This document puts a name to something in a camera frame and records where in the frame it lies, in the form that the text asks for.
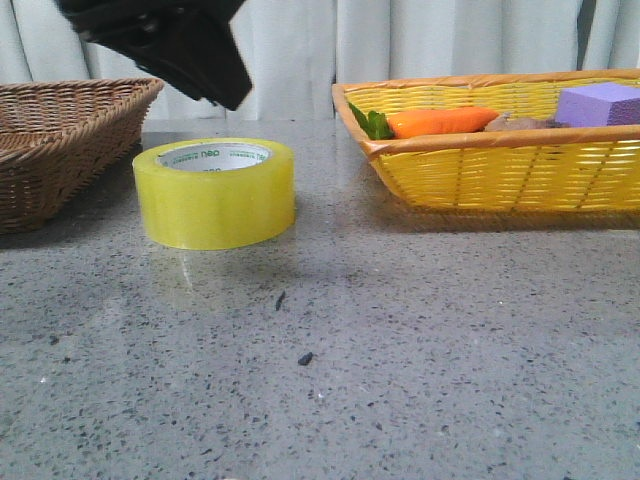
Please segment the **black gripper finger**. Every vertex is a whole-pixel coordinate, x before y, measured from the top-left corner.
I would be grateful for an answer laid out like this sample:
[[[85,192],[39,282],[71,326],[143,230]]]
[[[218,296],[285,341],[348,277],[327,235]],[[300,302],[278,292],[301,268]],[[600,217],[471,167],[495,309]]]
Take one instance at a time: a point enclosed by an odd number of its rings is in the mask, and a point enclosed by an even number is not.
[[[58,1],[79,36],[194,100],[235,111],[252,90],[231,20],[243,0]]]

